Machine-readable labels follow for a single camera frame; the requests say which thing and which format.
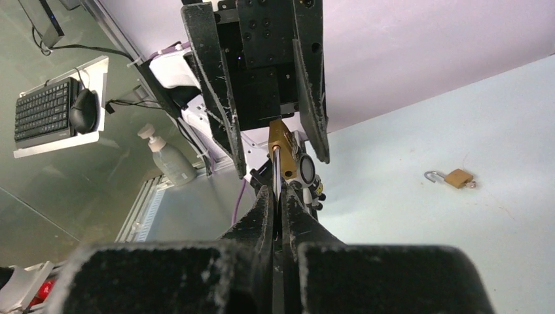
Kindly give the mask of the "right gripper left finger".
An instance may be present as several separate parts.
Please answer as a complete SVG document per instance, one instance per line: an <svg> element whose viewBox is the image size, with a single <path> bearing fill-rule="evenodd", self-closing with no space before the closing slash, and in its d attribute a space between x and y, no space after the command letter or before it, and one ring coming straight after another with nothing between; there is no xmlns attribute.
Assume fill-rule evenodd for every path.
<svg viewBox="0 0 555 314"><path fill-rule="evenodd" d="M274 193L219 239L107 243L77 249L47 313L271 313Z"/></svg>

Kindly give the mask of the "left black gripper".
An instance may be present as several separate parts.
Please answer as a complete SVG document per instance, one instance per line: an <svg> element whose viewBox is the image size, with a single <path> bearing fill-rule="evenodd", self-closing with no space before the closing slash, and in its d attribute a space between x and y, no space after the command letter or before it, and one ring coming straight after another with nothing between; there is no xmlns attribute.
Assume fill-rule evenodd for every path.
<svg viewBox="0 0 555 314"><path fill-rule="evenodd" d="M247 173L240 129L265 128L298 106L318 160L329 163L323 2L293 1L293 13L290 1L214 5L215 12L211 3L184 2L181 16L212 138L238 177Z"/></svg>

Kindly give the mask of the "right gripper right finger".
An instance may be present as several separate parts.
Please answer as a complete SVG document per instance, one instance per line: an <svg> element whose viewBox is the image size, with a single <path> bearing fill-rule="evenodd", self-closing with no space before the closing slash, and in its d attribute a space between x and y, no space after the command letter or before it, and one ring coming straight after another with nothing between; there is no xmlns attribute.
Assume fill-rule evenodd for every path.
<svg viewBox="0 0 555 314"><path fill-rule="evenodd" d="M471 259L445 245L348 245L281 191L286 313L493 313Z"/></svg>

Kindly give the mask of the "small brass padlock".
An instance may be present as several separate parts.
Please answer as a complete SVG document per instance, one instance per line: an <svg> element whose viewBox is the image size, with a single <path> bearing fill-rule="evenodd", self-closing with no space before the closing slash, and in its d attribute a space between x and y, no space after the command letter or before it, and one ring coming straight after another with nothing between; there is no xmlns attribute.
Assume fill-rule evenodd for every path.
<svg viewBox="0 0 555 314"><path fill-rule="evenodd" d="M474 176L462 169L455 169L447 175L438 171L426 171L423 175L432 183L436 183L436 178L440 178L445 183L457 189L476 188L477 186Z"/></svg>
<svg viewBox="0 0 555 314"><path fill-rule="evenodd" d="M272 161L272 187L279 201L282 180L297 177L298 163L298 143L282 119L269 123L268 151Z"/></svg>

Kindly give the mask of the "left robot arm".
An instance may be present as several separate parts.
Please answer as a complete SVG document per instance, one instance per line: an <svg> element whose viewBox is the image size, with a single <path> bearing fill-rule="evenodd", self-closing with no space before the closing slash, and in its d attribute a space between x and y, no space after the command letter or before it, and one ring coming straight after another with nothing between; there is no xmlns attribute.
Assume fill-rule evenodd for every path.
<svg viewBox="0 0 555 314"><path fill-rule="evenodd" d="M184 1L187 41L150 68L163 108L194 125L228 155L239 178L269 184L280 152L281 178L316 214L325 195L316 158L329 163L321 1Z"/></svg>

